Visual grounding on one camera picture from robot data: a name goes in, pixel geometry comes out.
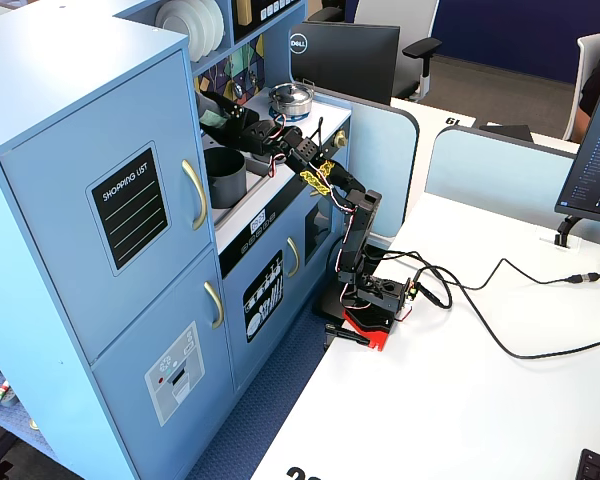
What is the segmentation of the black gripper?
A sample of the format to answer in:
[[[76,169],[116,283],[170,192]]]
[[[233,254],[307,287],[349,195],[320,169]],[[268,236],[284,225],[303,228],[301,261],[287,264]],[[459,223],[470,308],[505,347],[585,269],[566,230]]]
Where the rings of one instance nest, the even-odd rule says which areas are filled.
[[[222,128],[201,125],[221,146],[254,154],[289,153],[302,140],[302,130],[273,119],[261,120],[252,110],[214,91],[200,92],[200,119],[227,120]]]

